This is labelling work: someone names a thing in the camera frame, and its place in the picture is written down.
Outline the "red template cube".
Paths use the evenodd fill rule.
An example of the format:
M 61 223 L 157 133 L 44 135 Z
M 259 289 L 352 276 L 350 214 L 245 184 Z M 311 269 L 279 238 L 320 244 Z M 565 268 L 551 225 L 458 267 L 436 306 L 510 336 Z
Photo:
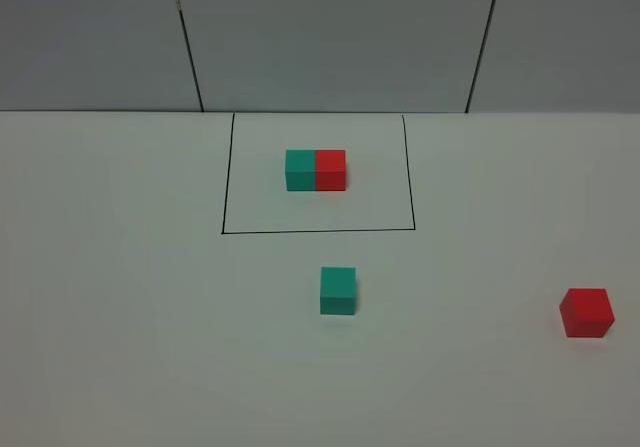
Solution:
M 315 156 L 317 191 L 345 191 L 347 162 L 345 150 L 317 150 Z

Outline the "green template cube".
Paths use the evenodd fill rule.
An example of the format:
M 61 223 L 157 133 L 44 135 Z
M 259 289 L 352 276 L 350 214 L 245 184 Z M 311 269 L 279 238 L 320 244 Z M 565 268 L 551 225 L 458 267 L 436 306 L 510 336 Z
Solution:
M 287 150 L 285 156 L 285 180 L 288 191 L 315 191 L 316 151 Z

